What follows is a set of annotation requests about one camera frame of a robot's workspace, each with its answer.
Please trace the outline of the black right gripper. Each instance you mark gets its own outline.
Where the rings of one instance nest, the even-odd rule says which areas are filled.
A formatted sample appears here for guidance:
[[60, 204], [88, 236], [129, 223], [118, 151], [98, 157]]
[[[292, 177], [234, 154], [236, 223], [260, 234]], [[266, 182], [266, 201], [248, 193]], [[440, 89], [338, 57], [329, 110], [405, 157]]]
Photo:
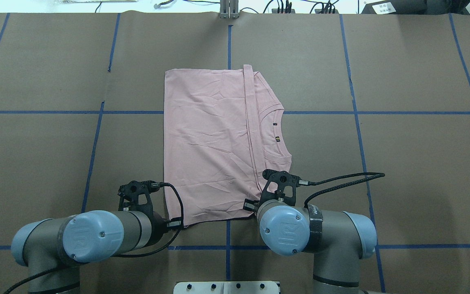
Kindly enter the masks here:
[[269, 200], [277, 200], [286, 205], [295, 206], [296, 188], [303, 185], [303, 180], [299, 176], [292, 175], [287, 171], [266, 169], [263, 171], [262, 177], [267, 182], [261, 192], [260, 199], [245, 199], [243, 210], [256, 213]]

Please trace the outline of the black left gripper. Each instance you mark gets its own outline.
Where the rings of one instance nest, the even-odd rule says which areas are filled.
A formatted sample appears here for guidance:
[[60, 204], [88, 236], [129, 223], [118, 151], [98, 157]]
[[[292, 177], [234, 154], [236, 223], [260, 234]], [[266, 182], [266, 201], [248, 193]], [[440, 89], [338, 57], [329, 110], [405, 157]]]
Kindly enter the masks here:
[[159, 191], [161, 182], [147, 180], [143, 182], [131, 181], [119, 186], [119, 208], [120, 212], [125, 210], [142, 212], [145, 215], [153, 215], [153, 203], [151, 193]]

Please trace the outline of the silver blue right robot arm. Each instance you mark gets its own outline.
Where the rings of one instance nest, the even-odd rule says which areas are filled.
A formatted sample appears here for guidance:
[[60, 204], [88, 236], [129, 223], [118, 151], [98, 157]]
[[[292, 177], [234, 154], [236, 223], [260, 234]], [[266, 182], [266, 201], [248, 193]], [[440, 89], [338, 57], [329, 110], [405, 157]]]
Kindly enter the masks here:
[[385, 176], [362, 172], [311, 182], [287, 171], [266, 169], [259, 200], [246, 199], [243, 209], [255, 214], [266, 246], [282, 256], [314, 256], [313, 293], [364, 294], [359, 262], [376, 251], [377, 231], [367, 216], [322, 210], [317, 196]]

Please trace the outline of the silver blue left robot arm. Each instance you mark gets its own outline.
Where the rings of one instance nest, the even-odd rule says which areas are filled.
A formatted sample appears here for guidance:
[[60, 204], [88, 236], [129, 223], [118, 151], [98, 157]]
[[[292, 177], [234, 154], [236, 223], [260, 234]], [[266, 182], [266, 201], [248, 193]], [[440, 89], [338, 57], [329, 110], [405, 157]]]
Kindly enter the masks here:
[[[179, 216], [166, 219], [153, 209], [151, 194], [170, 188]], [[21, 227], [12, 239], [11, 254], [29, 276], [6, 289], [9, 294], [28, 283], [30, 294], [80, 293], [80, 267], [112, 257], [142, 258], [166, 248], [184, 228], [184, 205], [175, 186], [133, 180], [117, 192], [115, 212], [92, 210], [65, 218], [44, 219]]]

